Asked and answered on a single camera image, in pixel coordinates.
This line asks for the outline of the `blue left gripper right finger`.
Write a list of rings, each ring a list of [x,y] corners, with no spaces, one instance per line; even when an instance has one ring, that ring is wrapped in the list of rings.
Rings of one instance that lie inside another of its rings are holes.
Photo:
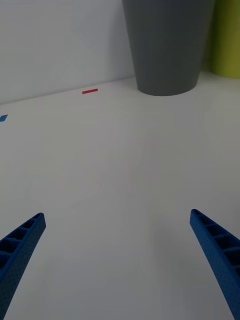
[[[193,209],[190,226],[235,320],[240,320],[240,240]]]

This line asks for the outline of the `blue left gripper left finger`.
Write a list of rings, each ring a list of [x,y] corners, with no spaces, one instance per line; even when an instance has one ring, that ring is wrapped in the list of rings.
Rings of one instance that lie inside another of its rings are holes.
[[[40,212],[0,240],[1,320],[5,318],[20,280],[45,229],[45,216]]]

